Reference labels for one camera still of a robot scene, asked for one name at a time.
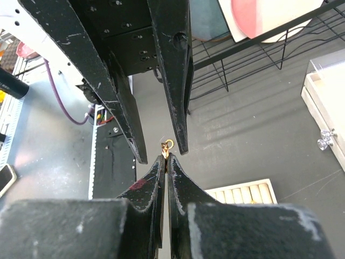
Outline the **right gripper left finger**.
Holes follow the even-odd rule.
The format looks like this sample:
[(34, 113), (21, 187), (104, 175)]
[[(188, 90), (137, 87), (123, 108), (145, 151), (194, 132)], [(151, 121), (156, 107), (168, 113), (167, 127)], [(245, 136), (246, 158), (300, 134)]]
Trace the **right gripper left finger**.
[(1, 258), (154, 258), (165, 159), (114, 199), (21, 200), (1, 211)]

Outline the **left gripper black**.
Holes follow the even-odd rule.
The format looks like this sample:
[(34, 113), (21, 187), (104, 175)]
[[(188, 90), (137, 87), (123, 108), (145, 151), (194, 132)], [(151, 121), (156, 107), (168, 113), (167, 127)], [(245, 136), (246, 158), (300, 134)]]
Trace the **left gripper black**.
[(188, 153), (187, 113), (194, 76), (189, 1), (20, 4), (113, 115), (141, 164), (148, 162), (147, 151), (127, 76), (159, 67), (180, 154)]

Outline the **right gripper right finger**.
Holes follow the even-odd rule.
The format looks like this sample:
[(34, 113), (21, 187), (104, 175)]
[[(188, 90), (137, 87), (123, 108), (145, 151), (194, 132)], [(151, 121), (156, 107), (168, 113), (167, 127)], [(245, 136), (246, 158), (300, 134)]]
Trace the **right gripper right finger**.
[(172, 258), (333, 258), (316, 216), (290, 203), (226, 205), (167, 160)]

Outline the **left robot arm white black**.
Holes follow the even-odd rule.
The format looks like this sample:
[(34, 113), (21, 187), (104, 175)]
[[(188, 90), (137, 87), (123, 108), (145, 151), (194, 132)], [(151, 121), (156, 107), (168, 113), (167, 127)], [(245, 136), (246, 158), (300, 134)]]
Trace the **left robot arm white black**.
[(1, 1), (1, 28), (112, 114), (135, 155), (147, 152), (129, 77), (159, 69), (175, 138), (188, 152), (194, 73), (188, 1)]

